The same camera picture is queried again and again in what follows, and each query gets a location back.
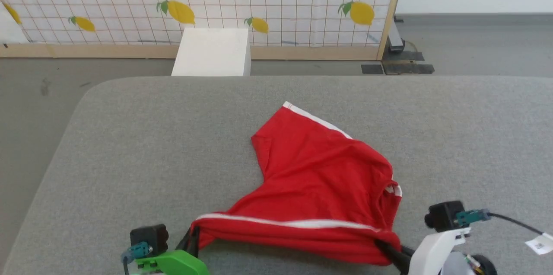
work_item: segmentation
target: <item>teal connector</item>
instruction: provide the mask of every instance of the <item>teal connector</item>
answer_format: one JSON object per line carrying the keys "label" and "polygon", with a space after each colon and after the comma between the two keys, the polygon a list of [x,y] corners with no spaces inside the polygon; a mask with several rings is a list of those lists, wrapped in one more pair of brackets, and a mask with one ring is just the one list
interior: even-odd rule
{"label": "teal connector", "polygon": [[129,249],[121,254],[121,263],[129,264],[135,259],[147,256],[150,252],[152,252],[152,248],[148,245],[148,243],[137,243],[134,246],[130,246]]}
{"label": "teal connector", "polygon": [[459,224],[460,226],[465,226],[474,222],[487,221],[491,219],[488,209],[462,211],[455,214],[455,217],[455,223]]}

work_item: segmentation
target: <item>white label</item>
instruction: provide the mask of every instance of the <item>white label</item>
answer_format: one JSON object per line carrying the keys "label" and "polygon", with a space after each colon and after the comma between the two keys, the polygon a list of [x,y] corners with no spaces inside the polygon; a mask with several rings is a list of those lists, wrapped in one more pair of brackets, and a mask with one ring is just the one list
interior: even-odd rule
{"label": "white label", "polygon": [[537,236],[533,240],[525,242],[525,244],[532,248],[538,255],[545,255],[553,251],[553,243],[551,239],[545,235]]}

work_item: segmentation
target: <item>gray floor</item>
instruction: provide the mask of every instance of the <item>gray floor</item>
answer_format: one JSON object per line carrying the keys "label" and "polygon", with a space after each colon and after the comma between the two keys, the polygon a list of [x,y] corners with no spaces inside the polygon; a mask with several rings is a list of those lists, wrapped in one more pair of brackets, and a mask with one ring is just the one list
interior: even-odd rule
{"label": "gray floor", "polygon": [[[464,19],[412,17],[398,27],[438,75],[553,77],[551,17]],[[361,75],[360,64],[257,61],[251,74]],[[171,70],[172,60],[0,59],[0,269],[83,94],[106,80]]]}

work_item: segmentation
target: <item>t-shirt sleeve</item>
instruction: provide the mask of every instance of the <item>t-shirt sleeve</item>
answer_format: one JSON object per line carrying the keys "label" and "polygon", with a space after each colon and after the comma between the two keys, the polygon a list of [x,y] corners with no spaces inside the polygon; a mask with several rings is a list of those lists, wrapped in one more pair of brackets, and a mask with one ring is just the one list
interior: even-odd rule
{"label": "t-shirt sleeve", "polygon": [[322,119],[290,103],[285,103],[268,122],[251,137],[257,161],[265,178],[301,167],[351,137]]}

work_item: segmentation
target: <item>white box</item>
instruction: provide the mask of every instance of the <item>white box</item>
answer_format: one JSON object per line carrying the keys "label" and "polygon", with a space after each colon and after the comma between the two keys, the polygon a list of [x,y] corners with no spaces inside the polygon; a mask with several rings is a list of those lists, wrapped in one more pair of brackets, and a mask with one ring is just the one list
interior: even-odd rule
{"label": "white box", "polygon": [[248,29],[185,28],[172,76],[249,76]]}

